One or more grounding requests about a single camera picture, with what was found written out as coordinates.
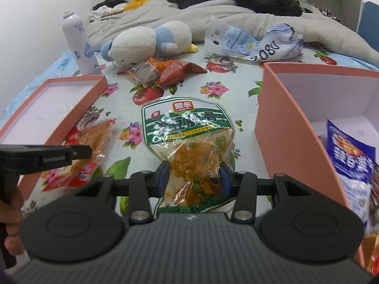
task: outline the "metal screw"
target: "metal screw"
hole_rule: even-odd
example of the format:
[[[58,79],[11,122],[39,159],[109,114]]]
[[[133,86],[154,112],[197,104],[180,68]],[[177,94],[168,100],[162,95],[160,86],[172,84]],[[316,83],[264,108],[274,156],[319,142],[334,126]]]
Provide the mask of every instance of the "metal screw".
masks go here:
[[[249,220],[253,217],[253,214],[252,212],[248,211],[248,210],[238,210],[235,214],[234,214],[234,217],[237,219],[237,220],[242,220],[242,221],[245,221],[245,220]]]
[[[130,215],[134,220],[143,221],[146,220],[150,214],[146,210],[137,210]]]

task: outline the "blue water drop logo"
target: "blue water drop logo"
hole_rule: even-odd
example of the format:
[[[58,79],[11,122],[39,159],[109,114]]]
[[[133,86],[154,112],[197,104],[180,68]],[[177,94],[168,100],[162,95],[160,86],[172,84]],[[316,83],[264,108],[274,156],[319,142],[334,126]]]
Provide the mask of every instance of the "blue water drop logo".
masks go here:
[[[86,48],[84,49],[84,55],[87,58],[92,58],[95,54],[94,51],[92,50],[92,47],[89,43],[86,42]]]

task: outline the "black circular joint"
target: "black circular joint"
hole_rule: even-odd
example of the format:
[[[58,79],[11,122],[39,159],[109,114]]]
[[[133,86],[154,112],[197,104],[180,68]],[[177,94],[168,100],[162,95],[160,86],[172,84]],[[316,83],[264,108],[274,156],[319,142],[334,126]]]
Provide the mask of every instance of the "black circular joint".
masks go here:
[[[293,226],[304,235],[321,237],[333,233],[337,221],[325,212],[308,211],[295,216]]]
[[[31,258],[71,264],[113,249],[124,234],[124,223],[95,198],[64,196],[30,214],[20,234]]]
[[[323,195],[296,196],[266,213],[260,232],[279,255],[319,264],[354,257],[363,225],[354,212]]]

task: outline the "spray can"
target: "spray can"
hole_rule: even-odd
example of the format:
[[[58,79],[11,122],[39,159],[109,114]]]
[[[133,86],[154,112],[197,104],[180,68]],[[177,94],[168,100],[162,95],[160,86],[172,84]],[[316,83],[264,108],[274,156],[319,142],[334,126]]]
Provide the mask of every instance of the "spray can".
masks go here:
[[[80,17],[74,12],[64,12],[63,34],[82,75],[103,75]]]

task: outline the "yellow plush foot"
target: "yellow plush foot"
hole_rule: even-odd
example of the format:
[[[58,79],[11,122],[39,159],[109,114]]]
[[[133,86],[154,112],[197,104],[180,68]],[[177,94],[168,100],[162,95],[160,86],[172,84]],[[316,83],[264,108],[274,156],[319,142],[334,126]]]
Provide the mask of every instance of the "yellow plush foot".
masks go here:
[[[183,52],[198,52],[198,47],[195,44],[190,44],[190,46]]]

